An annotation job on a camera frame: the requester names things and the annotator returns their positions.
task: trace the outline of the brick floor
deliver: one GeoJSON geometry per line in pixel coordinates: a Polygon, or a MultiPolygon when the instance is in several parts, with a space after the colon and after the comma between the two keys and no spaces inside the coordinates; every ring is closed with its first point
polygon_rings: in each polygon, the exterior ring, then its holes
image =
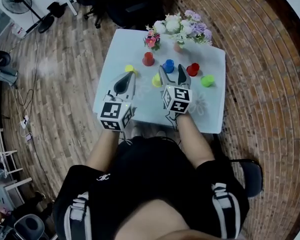
{"type": "MultiPolygon", "coordinates": [[[[250,200],[248,239],[285,239],[300,213],[300,54],[266,0],[164,0],[198,12],[227,56],[220,141],[231,158],[255,158],[264,191],[250,200]]],[[[239,178],[242,173],[235,168],[239,178]]]]}

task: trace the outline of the black t-shirt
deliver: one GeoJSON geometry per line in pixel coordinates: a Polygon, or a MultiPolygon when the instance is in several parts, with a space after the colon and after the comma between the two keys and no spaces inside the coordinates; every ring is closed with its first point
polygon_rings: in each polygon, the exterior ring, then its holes
{"type": "Polygon", "coordinates": [[[86,191],[92,239],[114,239],[129,215],[155,199],[174,207],[193,230],[216,237],[238,234],[249,202],[229,162],[208,161],[195,169],[172,141],[158,137],[132,141],[119,145],[106,173],[84,165],[70,168],[53,211],[61,240],[68,206],[86,191]]]}

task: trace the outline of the marker cube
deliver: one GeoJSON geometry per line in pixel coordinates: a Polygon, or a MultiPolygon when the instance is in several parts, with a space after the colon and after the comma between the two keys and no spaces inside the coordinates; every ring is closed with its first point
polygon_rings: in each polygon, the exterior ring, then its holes
{"type": "Polygon", "coordinates": [[[166,85],[162,99],[167,110],[185,114],[192,102],[192,90],[166,85]]]}
{"type": "Polygon", "coordinates": [[[103,101],[97,118],[106,130],[122,132],[133,117],[130,102],[103,101]]]}

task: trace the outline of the blue cup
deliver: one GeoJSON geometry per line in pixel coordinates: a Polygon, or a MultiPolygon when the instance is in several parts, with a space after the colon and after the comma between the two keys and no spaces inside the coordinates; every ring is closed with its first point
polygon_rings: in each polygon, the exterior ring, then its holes
{"type": "Polygon", "coordinates": [[[175,63],[172,59],[167,59],[162,67],[167,74],[170,74],[175,70],[175,63]]]}

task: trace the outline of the fan base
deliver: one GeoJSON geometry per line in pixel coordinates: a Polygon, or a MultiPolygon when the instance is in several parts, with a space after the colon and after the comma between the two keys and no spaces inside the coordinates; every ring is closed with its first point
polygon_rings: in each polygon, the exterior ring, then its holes
{"type": "Polygon", "coordinates": [[[38,27],[38,32],[44,33],[46,32],[51,25],[54,23],[55,18],[52,16],[46,16],[43,21],[40,23],[39,27],[38,27]]]}

